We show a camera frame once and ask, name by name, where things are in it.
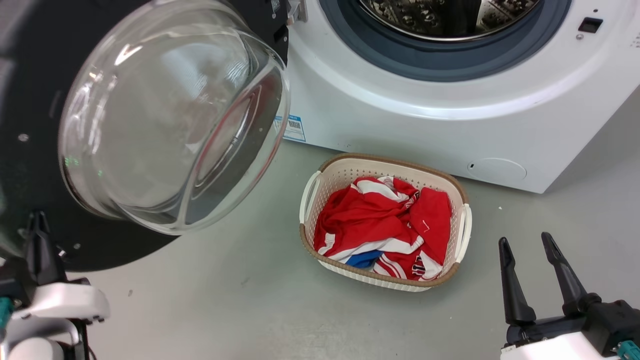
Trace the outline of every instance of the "laundry basket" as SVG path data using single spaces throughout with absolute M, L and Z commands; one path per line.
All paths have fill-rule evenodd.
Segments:
M 375 274 L 339 263 L 314 250 L 314 234 L 318 214 L 329 196 L 362 176 L 391 175 L 416 188 L 430 187 L 446 192 L 452 209 L 451 238 L 442 272 L 431 281 L 414 281 Z M 324 163 L 309 179 L 300 203 L 300 237 L 309 253 L 325 268 L 338 274 L 384 288 L 402 291 L 425 291 L 449 280 L 458 271 L 471 235 L 471 208 L 467 194 L 452 176 L 428 167 L 364 154 L 341 154 Z

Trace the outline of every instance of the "brown basket rim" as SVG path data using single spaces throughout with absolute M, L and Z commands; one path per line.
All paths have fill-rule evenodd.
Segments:
M 423 172 L 428 172 L 430 174 L 442 177 L 446 180 L 448 180 L 449 182 L 451 182 L 456 189 L 460 192 L 460 196 L 462 197 L 462 202 L 464 204 L 468 204 L 468 196 L 467 196 L 467 192 L 462 188 L 462 185 L 460 185 L 460 183 L 458 182 L 458 180 L 456 180 L 453 176 L 446 174 L 444 172 L 435 170 L 433 168 L 429 168 L 429 167 L 425 167 L 419 164 L 415 164 L 415 163 L 410 163 L 407 161 L 400 161 L 400 160 L 395 160 L 395 159 L 390 159 L 390 158 L 385 158 L 382 156 L 375 156 L 375 155 L 367 155 L 367 154 L 358 154 L 358 153 L 345 153 L 345 154 L 339 154 L 336 155 L 334 157 L 332 157 L 331 159 L 325 161 L 324 164 L 322 164 L 322 166 L 320 166 L 320 172 L 324 172 L 324 170 L 331 165 L 332 163 L 335 163 L 338 160 L 342 160 L 342 159 L 348 159 L 348 158 L 353 158 L 353 159 L 361 159 L 361 160 L 374 160 L 374 161 L 380 161 L 380 162 L 384 162 L 384 163 L 391 163 L 391 164 L 395 164 L 395 165 L 401 165 L 404 167 L 410 167 L 410 168 L 414 168 L 416 170 L 420 170 Z M 333 265 L 336 266 L 337 268 L 341 268 L 343 270 L 346 270 L 348 272 L 353 272 L 354 274 L 358 274 L 364 277 L 369 277 L 371 279 L 376 279 L 376 280 L 380 280 L 380 281 L 388 281 L 388 282 L 392 282 L 395 284 L 402 284 L 402 285 L 409 285 L 409 286 L 416 286 L 419 288 L 432 288 L 434 286 L 438 286 L 441 285 L 445 282 L 447 282 L 449 279 L 451 279 L 451 277 L 453 277 L 453 275 L 458 271 L 458 268 L 460 267 L 460 263 L 453 263 L 453 265 L 451 266 L 451 268 L 444 273 L 443 275 L 441 275 L 439 278 L 435 279 L 435 280 L 431 280 L 431 281 L 415 281 L 415 280 L 408 280 L 408 279 L 398 279 L 396 277 L 390 277 L 390 276 L 384 276 L 384 275 L 380 275 L 380 274 L 375 274 L 373 272 L 368 272 L 359 268 L 355 268 L 353 266 L 347 265 L 347 264 L 343 264 L 340 263 L 336 260 L 330 259 L 326 256 L 320 255 L 312 246 L 311 244 L 309 244 L 309 241 L 307 240 L 307 233 L 305 231 L 305 224 L 300 224 L 300 239 L 302 240 L 302 245 L 304 245 L 305 249 L 309 252 L 309 254 L 311 254 L 311 256 L 313 256 L 314 258 L 316 258 L 318 261 L 322 261 L 324 263 L 327 263 L 329 265 Z

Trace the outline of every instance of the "washing machine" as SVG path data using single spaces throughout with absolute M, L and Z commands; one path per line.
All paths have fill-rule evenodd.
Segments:
M 470 29 L 464 13 L 447 27 L 453 3 L 475 11 Z M 312 145 L 543 193 L 640 84 L 635 0 L 307 0 L 306 11 L 289 30 L 301 125 L 288 132 Z
M 544 192 L 640 83 L 638 9 L 0 0 L 0 255 L 139 259 L 224 217 L 283 138 Z

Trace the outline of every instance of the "door hinge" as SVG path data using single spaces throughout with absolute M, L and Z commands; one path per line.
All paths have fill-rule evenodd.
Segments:
M 305 4 L 305 0 L 289 0 L 287 25 L 293 25 L 296 21 L 307 22 L 307 4 Z

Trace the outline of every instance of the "white washing machine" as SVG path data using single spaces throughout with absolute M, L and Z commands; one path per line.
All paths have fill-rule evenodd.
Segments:
M 285 136 L 312 145 L 543 193 L 640 84 L 636 0 L 483 1 L 515 20 L 473 39 L 406 26 L 420 1 L 305 5 Z

